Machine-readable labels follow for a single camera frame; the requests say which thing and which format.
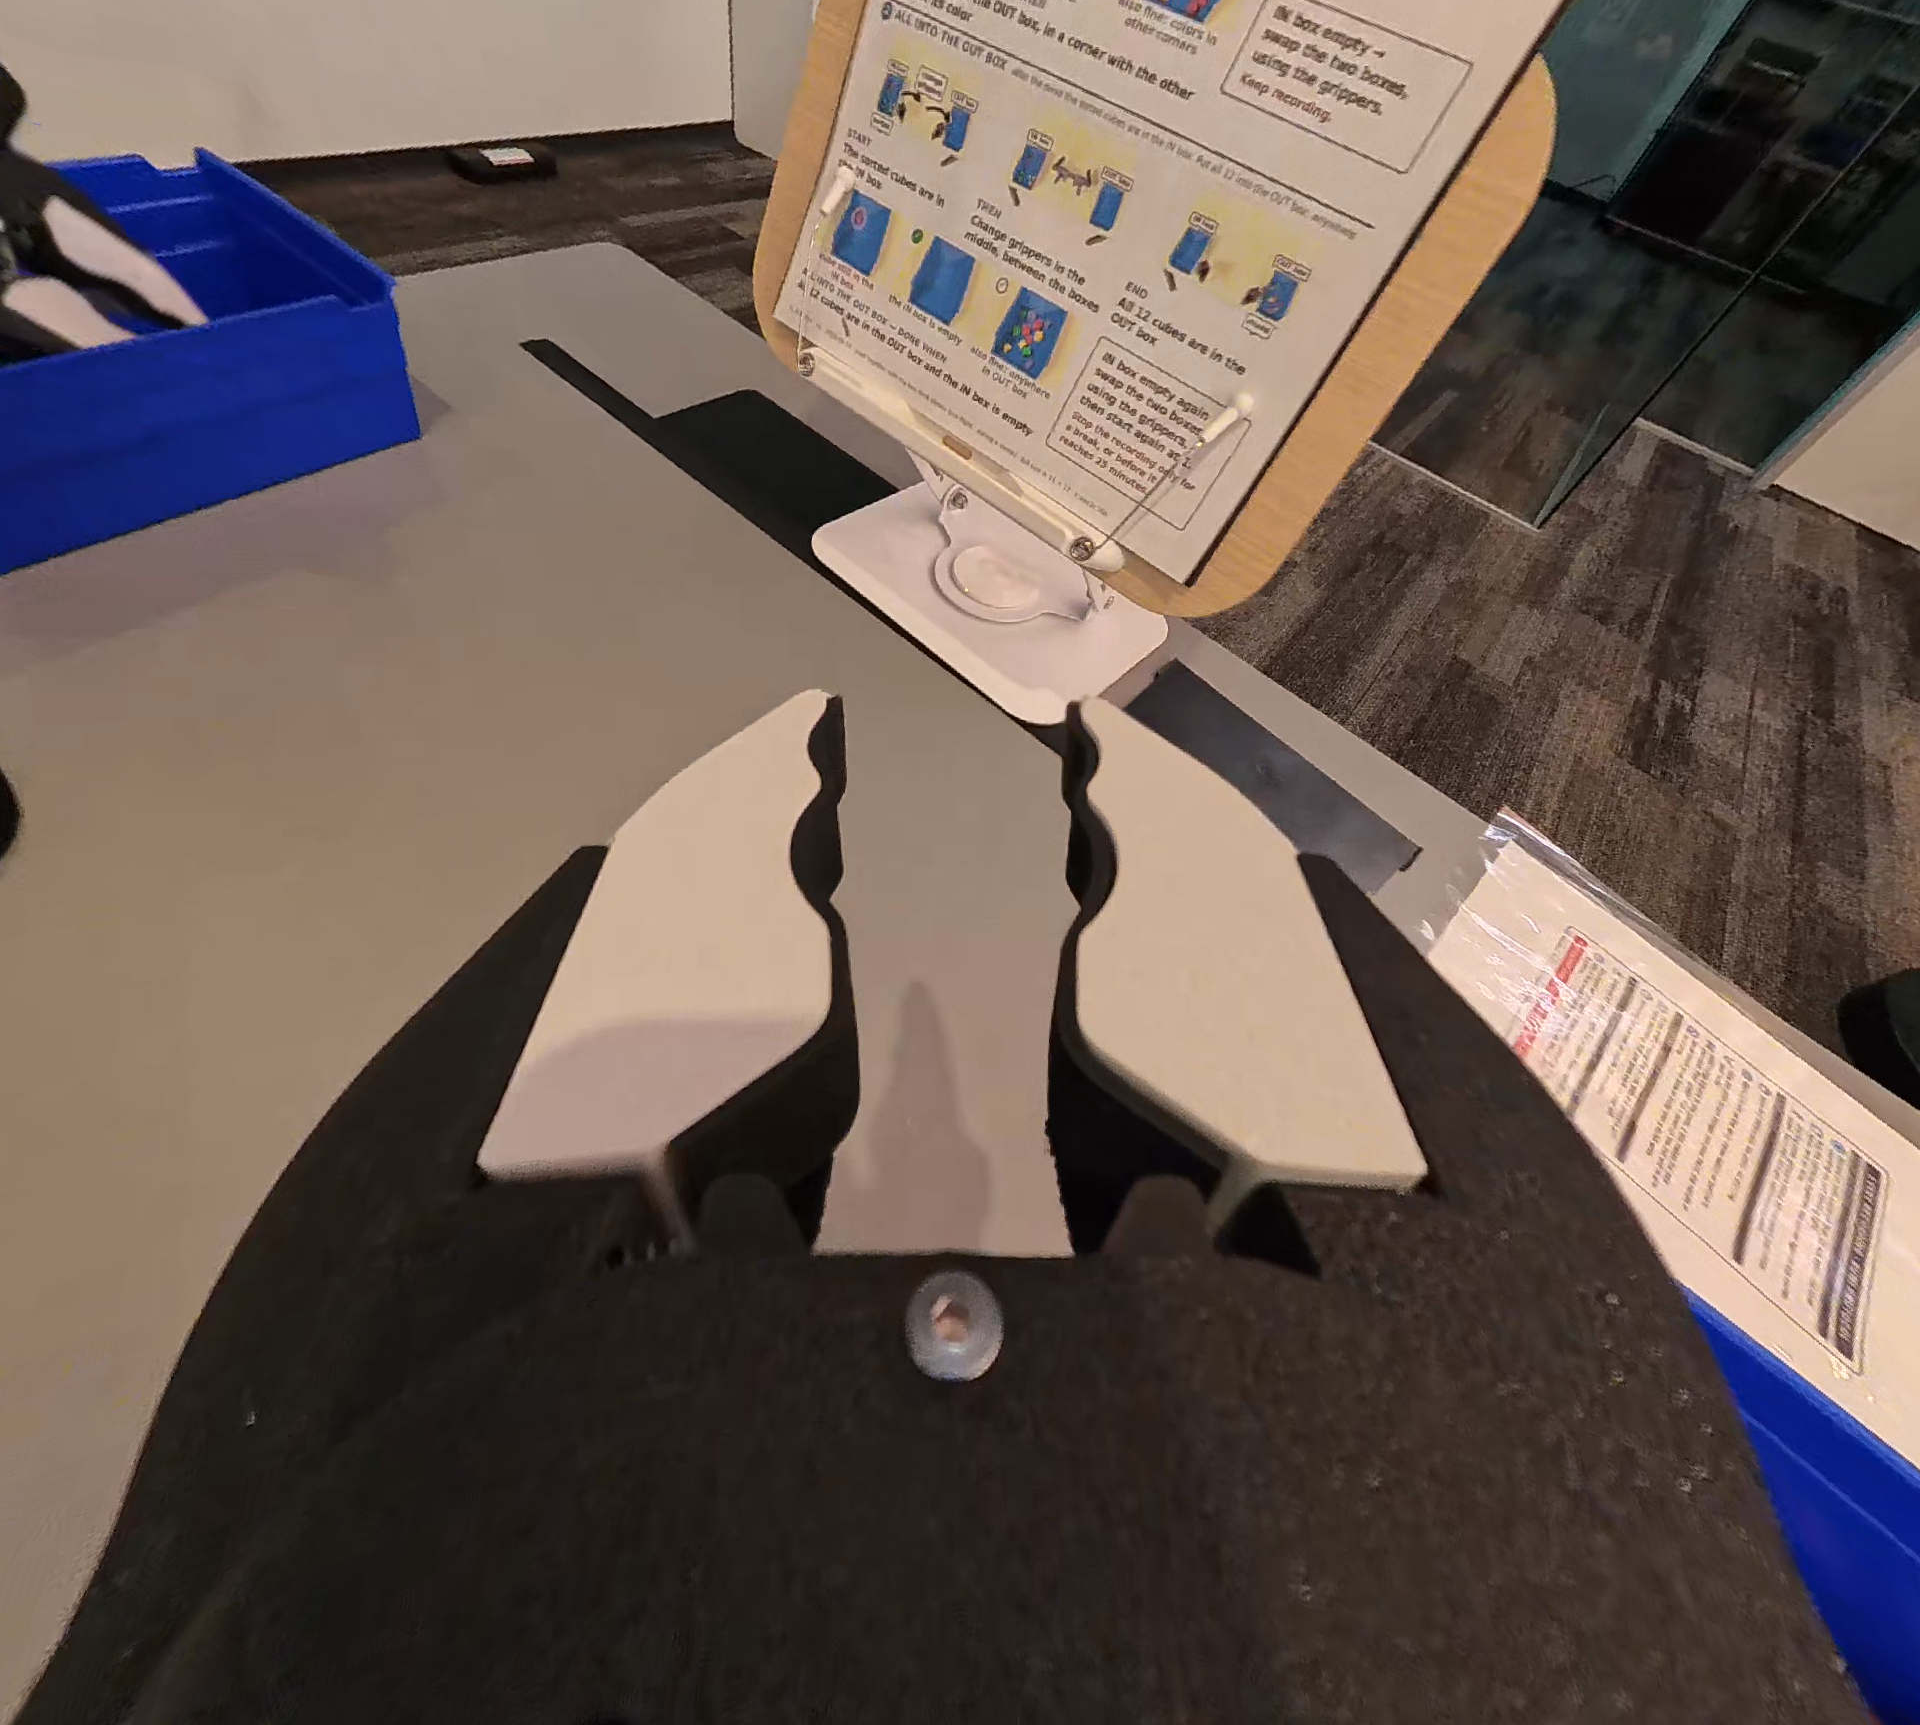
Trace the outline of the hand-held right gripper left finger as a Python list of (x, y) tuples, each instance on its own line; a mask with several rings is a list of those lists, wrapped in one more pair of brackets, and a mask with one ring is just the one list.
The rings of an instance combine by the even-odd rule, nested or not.
[(486, 1184), (629, 1181), (690, 1246), (708, 1192), (754, 1181), (818, 1241), (859, 1114), (847, 736), (843, 698), (803, 691), (620, 825), (478, 1146)]

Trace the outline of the illustrated instruction sheet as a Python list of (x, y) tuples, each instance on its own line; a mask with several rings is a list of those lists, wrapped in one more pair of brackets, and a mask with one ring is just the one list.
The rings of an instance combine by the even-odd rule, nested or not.
[(1569, 0), (860, 0), (796, 339), (1189, 582)]

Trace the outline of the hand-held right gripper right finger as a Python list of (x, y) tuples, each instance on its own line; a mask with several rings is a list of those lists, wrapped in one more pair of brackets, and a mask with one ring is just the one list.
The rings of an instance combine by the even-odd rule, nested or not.
[(1129, 1174), (1137, 1129), (1195, 1184), (1215, 1237), (1290, 1187), (1413, 1192), (1428, 1159), (1324, 919), (1338, 864), (1207, 762), (1101, 698), (1069, 711), (1069, 884), (1055, 1040), (1115, 1136), (1057, 1148), (1091, 1184)]

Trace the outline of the laminated paper sheet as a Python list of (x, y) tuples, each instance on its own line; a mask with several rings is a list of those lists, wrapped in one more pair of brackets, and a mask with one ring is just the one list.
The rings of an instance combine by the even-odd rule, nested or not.
[(1674, 1279), (1916, 1463), (1918, 1156), (1511, 811), (1435, 969), (1607, 1164)]

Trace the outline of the blue plastic bin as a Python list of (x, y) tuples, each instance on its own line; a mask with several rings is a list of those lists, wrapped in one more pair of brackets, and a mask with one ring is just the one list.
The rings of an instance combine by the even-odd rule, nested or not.
[(1869, 1711), (1918, 1718), (1918, 1472), (1879, 1434), (1689, 1294), (1788, 1549)]
[(420, 439), (397, 286), (211, 152), (61, 160), (206, 312), (2, 368), (2, 569)]

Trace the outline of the black round base table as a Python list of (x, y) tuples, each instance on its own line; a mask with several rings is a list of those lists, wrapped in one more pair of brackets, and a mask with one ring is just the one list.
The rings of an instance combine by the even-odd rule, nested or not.
[(1847, 992), (1837, 1032), (1851, 1064), (1918, 1102), (1918, 969), (1905, 969)]

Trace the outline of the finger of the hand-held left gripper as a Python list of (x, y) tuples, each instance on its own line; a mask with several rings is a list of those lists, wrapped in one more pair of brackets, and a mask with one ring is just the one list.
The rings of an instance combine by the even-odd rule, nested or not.
[(204, 323), (204, 310), (184, 285), (90, 207), (48, 198), (41, 208), (37, 259), (61, 281), (99, 286), (148, 321), (167, 327)]
[(113, 321), (61, 281), (9, 281), (2, 353), (79, 353), (114, 345)]

